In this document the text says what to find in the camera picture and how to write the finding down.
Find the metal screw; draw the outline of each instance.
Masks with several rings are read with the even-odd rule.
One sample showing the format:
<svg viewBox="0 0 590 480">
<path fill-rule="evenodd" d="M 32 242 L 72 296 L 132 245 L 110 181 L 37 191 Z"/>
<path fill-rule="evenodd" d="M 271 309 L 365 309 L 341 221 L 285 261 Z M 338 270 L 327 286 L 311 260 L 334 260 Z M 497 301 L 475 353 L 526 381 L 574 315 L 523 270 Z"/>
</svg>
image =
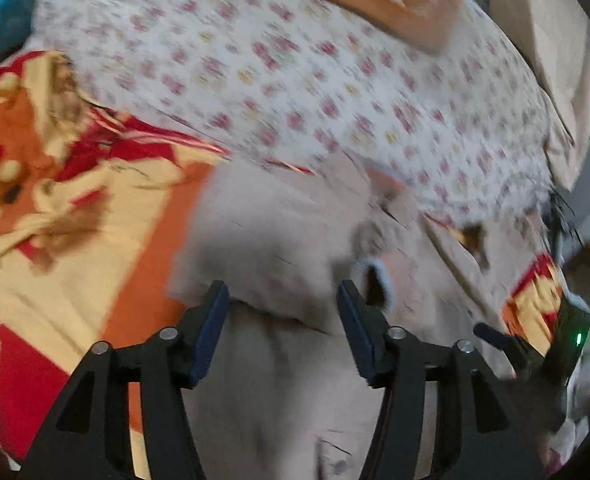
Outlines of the metal screw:
<svg viewBox="0 0 590 480">
<path fill-rule="evenodd" d="M 175 339 L 179 335 L 179 332 L 174 326 L 167 326 L 159 331 L 159 337 L 166 341 Z"/>
<path fill-rule="evenodd" d="M 108 343 L 105 341 L 98 341 L 94 345 L 91 346 L 91 352 L 95 355 L 102 355 L 108 351 Z"/>
<path fill-rule="evenodd" d="M 459 348 L 464 354 L 470 354 L 475 350 L 475 345 L 473 345 L 468 339 L 460 339 L 457 341 L 457 348 Z"/>
<path fill-rule="evenodd" d="M 388 329 L 388 337 L 390 339 L 403 339 L 406 337 L 406 330 L 400 326 L 392 326 Z"/>
</svg>

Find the beige cloth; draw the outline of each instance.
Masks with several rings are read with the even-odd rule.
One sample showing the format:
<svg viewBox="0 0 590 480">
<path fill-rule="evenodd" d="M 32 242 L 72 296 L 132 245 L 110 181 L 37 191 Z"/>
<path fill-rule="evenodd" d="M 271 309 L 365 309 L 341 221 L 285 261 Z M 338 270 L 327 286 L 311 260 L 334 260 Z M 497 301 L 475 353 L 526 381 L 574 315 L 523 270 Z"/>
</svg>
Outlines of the beige cloth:
<svg viewBox="0 0 590 480">
<path fill-rule="evenodd" d="M 552 101 L 546 153 L 572 189 L 590 144 L 590 21 L 577 0 L 490 0 L 490 10 Z"/>
<path fill-rule="evenodd" d="M 446 229 L 419 215 L 412 197 L 387 202 L 372 195 L 361 168 L 345 155 L 331 158 L 317 176 L 243 160 L 217 171 L 170 290 L 196 304 L 211 280 L 222 279 L 234 298 L 252 305 L 233 305 L 208 377 L 184 395 L 209 478 L 359 477 L 382 391 L 358 376 L 334 295 L 355 260 L 376 244 L 375 254 L 406 248 L 425 294 L 414 312 L 387 312 L 391 324 L 437 344 L 468 338 L 496 373 L 510 375 L 505 357 L 472 333 L 477 321 L 503 328 L 505 298 L 485 286 L 502 277 L 481 273 Z M 532 250 L 526 252 L 513 262 L 529 261 Z M 434 417 L 431 405 L 425 420 Z M 424 435 L 418 478 L 429 468 L 431 435 Z"/>
</svg>

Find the floral fabric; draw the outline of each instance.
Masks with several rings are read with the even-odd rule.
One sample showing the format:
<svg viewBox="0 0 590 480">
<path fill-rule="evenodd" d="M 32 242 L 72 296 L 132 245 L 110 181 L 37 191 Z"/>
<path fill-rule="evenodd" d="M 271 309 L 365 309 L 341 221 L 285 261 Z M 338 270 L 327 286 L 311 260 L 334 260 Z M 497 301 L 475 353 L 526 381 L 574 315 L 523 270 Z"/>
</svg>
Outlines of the floral fabric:
<svg viewBox="0 0 590 480">
<path fill-rule="evenodd" d="M 537 81 L 471 0 L 439 56 L 324 0 L 40 0 L 57 48 L 113 108 L 255 160 L 357 153 L 455 225 L 545 200 Z"/>
</svg>

